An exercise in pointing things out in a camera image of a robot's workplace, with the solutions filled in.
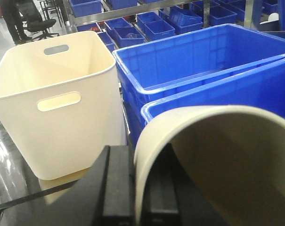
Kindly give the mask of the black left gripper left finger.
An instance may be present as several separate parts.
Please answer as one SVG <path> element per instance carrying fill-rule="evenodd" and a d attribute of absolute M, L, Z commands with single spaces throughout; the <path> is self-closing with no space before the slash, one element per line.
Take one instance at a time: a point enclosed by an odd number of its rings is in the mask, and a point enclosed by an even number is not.
<path fill-rule="evenodd" d="M 86 174 L 52 206 L 52 226 L 131 226 L 133 164 L 127 146 L 105 146 Z"/>

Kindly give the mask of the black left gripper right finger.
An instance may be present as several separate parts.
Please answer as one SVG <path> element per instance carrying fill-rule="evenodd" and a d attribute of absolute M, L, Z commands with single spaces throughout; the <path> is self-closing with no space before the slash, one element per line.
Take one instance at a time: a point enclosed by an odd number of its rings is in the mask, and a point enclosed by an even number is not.
<path fill-rule="evenodd" d="M 149 172 L 142 206 L 144 226 L 220 226 L 222 217 L 180 165 L 168 143 Z"/>

